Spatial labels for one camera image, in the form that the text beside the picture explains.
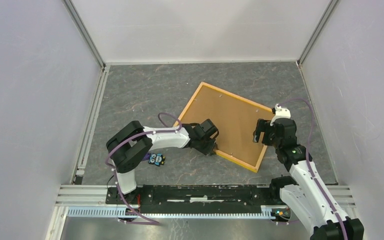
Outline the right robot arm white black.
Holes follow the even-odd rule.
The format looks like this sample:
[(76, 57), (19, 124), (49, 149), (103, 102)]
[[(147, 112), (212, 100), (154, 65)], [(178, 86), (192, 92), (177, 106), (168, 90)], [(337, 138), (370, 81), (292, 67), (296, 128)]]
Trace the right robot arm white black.
[(298, 143), (297, 125), (289, 118), (258, 119), (253, 142), (275, 149), (288, 176), (277, 177), (269, 185), (269, 199), (285, 203), (304, 225), (312, 240), (362, 240), (364, 226), (340, 207), (316, 172), (307, 148)]

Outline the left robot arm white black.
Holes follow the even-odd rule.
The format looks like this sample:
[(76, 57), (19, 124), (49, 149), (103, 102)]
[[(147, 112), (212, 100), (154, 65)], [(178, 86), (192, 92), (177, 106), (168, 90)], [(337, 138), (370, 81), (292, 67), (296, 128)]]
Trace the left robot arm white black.
[(219, 130), (206, 119), (202, 123), (179, 123), (174, 127), (154, 128), (143, 126), (134, 120), (128, 123), (106, 143), (108, 155), (105, 159), (111, 167), (118, 188), (118, 197), (125, 204), (137, 198), (135, 169), (143, 159), (154, 165), (163, 163), (163, 155), (154, 150), (166, 148), (191, 148), (205, 156), (215, 153)]

